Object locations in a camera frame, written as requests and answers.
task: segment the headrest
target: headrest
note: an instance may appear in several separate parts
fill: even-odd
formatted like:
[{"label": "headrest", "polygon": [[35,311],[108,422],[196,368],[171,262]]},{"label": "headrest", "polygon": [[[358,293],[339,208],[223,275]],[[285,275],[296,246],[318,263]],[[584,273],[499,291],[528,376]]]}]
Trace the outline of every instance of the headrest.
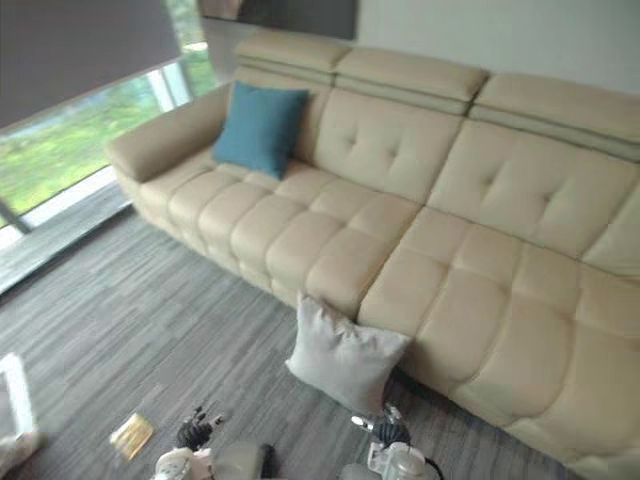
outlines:
[{"label": "headrest", "polygon": [[469,116],[640,162],[640,95],[499,73]]},{"label": "headrest", "polygon": [[338,87],[461,115],[485,70],[377,48],[354,48],[336,68]]},{"label": "headrest", "polygon": [[311,35],[261,30],[235,49],[240,65],[332,84],[338,61],[349,51],[339,42]]}]

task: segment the blue throw pillow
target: blue throw pillow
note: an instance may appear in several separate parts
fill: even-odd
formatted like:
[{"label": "blue throw pillow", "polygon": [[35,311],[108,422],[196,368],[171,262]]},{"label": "blue throw pillow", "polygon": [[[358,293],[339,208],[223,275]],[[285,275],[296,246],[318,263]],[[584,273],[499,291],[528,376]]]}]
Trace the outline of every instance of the blue throw pillow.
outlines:
[{"label": "blue throw pillow", "polygon": [[235,82],[229,116],[213,146],[216,161],[282,179],[308,96],[307,90],[258,88]]}]

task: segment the striped carpet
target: striped carpet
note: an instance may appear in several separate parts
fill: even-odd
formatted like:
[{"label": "striped carpet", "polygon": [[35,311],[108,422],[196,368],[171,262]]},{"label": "striped carpet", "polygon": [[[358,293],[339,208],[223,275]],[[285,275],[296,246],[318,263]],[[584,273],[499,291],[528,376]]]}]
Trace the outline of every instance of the striped carpet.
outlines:
[{"label": "striped carpet", "polygon": [[[24,358],[47,448],[16,480],[149,478],[196,404],[229,420],[212,442],[274,445],[279,475],[336,477],[362,461],[350,413],[283,362],[295,312],[165,234],[125,215],[0,301],[0,354]],[[550,458],[395,378],[390,400],[448,479],[575,478]],[[121,461],[108,437],[132,412],[156,428]]]}]

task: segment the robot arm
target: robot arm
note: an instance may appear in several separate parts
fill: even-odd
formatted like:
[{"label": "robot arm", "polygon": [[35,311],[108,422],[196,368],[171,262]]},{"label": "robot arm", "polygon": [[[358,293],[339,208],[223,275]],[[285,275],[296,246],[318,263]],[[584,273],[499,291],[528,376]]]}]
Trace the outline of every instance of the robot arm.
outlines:
[{"label": "robot arm", "polygon": [[202,449],[211,438],[213,428],[223,421],[221,416],[205,422],[202,408],[184,421],[176,436],[177,448],[165,453],[156,463],[151,480],[257,480],[263,470],[270,447],[238,442],[229,446],[213,462],[210,449]]}]

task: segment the beige leather sofa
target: beige leather sofa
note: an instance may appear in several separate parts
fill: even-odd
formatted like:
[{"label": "beige leather sofa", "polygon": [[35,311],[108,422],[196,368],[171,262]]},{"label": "beige leather sofa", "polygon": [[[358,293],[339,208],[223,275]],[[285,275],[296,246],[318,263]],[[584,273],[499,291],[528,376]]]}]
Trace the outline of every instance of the beige leather sofa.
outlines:
[{"label": "beige leather sofa", "polygon": [[273,32],[237,54],[312,92],[285,179],[212,160],[224,86],[109,146],[140,215],[411,335],[410,375],[585,477],[640,478],[638,97]]}]

